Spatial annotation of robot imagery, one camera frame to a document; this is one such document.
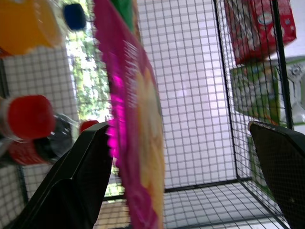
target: blue bottle cap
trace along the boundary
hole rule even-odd
[[[85,28],[86,16],[80,4],[65,5],[62,10],[66,23],[71,30],[76,31]]]

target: plastic bottle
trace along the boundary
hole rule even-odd
[[[0,0],[0,19],[0,58],[59,46],[68,29],[86,24],[80,4],[61,8],[55,0]]]
[[[99,123],[94,120],[79,124],[64,114],[55,114],[54,117],[56,127],[49,136],[27,143],[12,143],[6,154],[0,158],[0,167],[15,164],[54,164],[71,149],[82,130]]]
[[[53,108],[44,96],[0,98],[0,156],[13,141],[46,137],[54,128]]]

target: yellow bottle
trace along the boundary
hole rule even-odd
[[[79,30],[86,23],[80,4],[61,8],[54,0],[0,0],[0,21],[0,58],[59,46],[67,26]]]

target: green box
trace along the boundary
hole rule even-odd
[[[287,58],[286,67],[292,108],[296,103],[304,108],[305,57]],[[277,60],[234,68],[230,75],[236,111],[274,125],[285,122]],[[296,116],[297,111],[292,111],[293,117]],[[296,122],[302,122],[299,118],[295,119]]]

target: red box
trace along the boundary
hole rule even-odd
[[[276,51],[273,0],[225,0],[236,64],[263,60]],[[296,39],[290,0],[278,0],[284,44]]]

